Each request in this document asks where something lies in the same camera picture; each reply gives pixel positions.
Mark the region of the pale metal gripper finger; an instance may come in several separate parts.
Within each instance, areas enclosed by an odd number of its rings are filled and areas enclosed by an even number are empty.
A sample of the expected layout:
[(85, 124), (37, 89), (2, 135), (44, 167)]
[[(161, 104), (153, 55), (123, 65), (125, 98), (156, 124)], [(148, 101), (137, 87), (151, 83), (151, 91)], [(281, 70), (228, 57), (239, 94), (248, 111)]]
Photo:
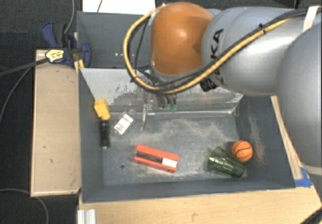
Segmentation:
[(153, 116), (152, 104), (145, 103), (142, 106), (141, 131), (145, 131), (148, 120)]

